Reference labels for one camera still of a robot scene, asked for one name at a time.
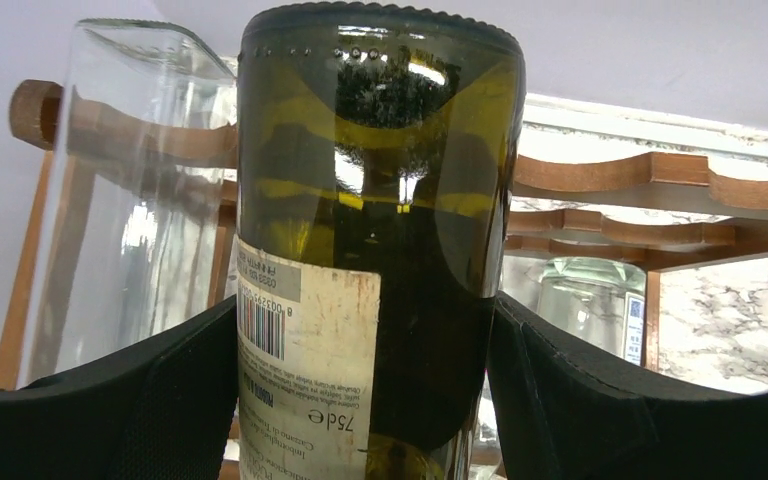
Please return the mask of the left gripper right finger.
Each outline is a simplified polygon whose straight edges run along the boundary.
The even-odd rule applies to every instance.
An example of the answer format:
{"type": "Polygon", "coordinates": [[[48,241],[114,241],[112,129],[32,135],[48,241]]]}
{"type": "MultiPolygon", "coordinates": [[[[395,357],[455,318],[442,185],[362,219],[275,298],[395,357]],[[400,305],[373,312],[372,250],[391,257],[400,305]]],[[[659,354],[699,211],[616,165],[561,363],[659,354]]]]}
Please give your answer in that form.
{"type": "Polygon", "coordinates": [[[605,352],[507,294],[488,375],[511,479],[768,479],[768,392],[676,380],[605,352]]]}

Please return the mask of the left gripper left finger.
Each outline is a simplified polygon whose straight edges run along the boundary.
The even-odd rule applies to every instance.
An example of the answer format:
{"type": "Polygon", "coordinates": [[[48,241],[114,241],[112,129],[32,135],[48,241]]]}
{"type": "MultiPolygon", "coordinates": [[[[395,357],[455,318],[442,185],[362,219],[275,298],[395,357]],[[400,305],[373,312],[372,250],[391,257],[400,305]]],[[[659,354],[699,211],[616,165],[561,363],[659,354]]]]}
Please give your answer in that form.
{"type": "Polygon", "coordinates": [[[236,301],[0,390],[0,479],[215,479],[237,387],[236,301]]]}

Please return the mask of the green wine bottle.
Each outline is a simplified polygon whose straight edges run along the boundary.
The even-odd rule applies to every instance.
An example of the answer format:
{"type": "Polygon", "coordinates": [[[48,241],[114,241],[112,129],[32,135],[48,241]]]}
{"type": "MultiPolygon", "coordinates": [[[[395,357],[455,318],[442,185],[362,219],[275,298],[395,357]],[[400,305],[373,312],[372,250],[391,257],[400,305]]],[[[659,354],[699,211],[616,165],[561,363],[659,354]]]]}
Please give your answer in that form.
{"type": "Polygon", "coordinates": [[[465,479],[525,60],[456,14],[254,16],[238,72],[239,472],[465,479]]]}

